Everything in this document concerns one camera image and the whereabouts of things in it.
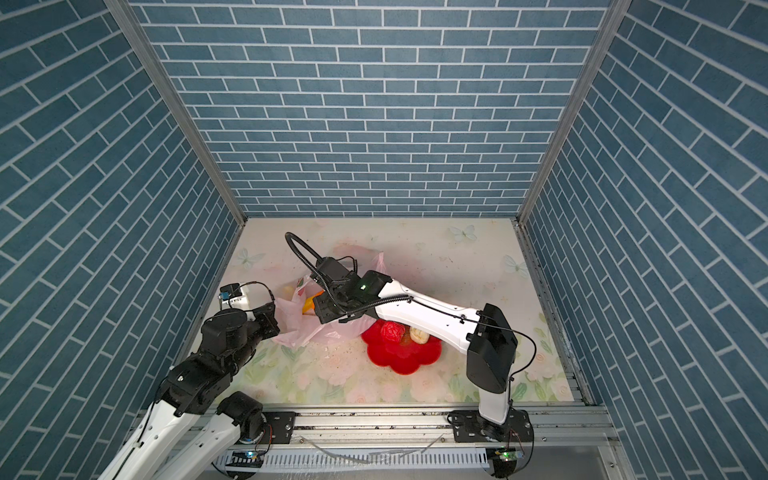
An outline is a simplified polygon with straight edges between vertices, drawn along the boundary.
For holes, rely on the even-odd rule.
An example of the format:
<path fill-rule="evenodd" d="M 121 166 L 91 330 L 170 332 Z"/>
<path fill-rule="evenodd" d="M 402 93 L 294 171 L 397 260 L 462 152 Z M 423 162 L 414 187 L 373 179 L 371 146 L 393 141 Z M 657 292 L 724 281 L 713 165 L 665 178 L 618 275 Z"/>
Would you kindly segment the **pink plastic bag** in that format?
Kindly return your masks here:
<path fill-rule="evenodd" d="M 296 286 L 299 294 L 297 298 L 287 300 L 283 297 L 281 288 L 286 284 Z M 303 314 L 302 306 L 305 300 L 321 292 L 322 287 L 312 280 L 308 273 L 290 274 L 288 282 L 280 285 L 275 294 L 276 319 L 280 334 L 273 338 L 274 342 L 292 349 L 307 346 L 311 342 L 324 345 L 346 342 L 360 337 L 376 322 L 375 317 L 365 314 L 346 323 L 334 321 L 321 324 L 314 310 Z"/>

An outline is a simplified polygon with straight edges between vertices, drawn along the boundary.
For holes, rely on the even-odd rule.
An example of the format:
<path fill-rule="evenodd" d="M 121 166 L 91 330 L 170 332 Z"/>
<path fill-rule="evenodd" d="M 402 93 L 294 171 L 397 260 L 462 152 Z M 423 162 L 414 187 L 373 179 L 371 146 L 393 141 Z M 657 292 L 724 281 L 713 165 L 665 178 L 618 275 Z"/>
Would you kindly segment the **orange fake tangerine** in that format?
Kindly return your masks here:
<path fill-rule="evenodd" d="M 308 312 L 310 312 L 310 311 L 313 311 L 313 310 L 314 310 L 314 308 L 315 308 L 315 306 L 314 306 L 314 299 L 315 299 L 316 297 L 318 297 L 318 296 L 320 296 L 320 293 L 318 293 L 318 294 L 315 294 L 315 295 L 312 295 L 312 296 L 308 297 L 308 298 L 305 300 L 305 302 L 304 302 L 304 304 L 303 304 L 303 306 L 302 306 L 302 313 L 303 313 L 303 314 L 307 314 Z"/>

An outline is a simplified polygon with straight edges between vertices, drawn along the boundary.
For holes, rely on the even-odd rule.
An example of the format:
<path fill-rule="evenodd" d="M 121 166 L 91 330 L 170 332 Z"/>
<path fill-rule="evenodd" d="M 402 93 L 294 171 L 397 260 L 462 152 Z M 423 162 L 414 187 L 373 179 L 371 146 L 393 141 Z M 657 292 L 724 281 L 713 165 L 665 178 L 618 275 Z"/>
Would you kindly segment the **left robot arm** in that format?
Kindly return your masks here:
<path fill-rule="evenodd" d="M 225 308 L 203 322 L 202 340 L 162 380 L 145 417 L 102 479 L 195 479 L 239 441 L 270 441 L 274 429 L 263 405 L 236 391 L 222 400 L 204 428 L 176 455 L 171 451 L 202 418 L 258 344 L 279 334 L 276 306 Z"/>

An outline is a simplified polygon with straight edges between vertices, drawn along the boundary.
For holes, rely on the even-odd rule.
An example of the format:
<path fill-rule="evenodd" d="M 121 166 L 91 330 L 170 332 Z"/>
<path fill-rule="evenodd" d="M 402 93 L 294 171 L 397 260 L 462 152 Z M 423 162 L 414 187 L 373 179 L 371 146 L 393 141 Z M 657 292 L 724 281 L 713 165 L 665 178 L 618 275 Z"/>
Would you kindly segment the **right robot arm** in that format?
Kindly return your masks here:
<path fill-rule="evenodd" d="M 479 389 L 479 415 L 498 426 L 507 422 L 518 339 L 499 307 L 452 305 L 378 271 L 360 275 L 332 257 L 322 257 L 309 268 L 310 277 L 323 290 L 313 300 L 321 323 L 346 323 L 369 315 L 436 337 L 466 356 L 466 376 Z"/>

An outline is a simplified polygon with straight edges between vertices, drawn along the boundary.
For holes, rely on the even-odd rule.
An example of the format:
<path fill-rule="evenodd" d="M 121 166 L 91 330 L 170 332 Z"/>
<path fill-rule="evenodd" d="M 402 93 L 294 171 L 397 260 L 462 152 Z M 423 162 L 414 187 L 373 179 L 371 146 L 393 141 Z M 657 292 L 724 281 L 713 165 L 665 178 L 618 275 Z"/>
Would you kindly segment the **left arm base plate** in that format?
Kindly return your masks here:
<path fill-rule="evenodd" d="M 291 442 L 297 414 L 292 411 L 263 412 L 265 418 L 260 445 L 287 445 Z"/>

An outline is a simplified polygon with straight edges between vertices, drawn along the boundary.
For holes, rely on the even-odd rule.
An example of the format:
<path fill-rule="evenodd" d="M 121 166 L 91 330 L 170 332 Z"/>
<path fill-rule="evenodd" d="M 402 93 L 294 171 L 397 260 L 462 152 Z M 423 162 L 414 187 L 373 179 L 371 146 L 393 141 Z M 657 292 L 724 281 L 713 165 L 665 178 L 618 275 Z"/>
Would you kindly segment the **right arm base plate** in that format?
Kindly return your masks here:
<path fill-rule="evenodd" d="M 531 442 L 534 430 L 528 412 L 511 409 L 502 424 L 485 419 L 478 410 L 454 410 L 447 415 L 456 443 Z"/>

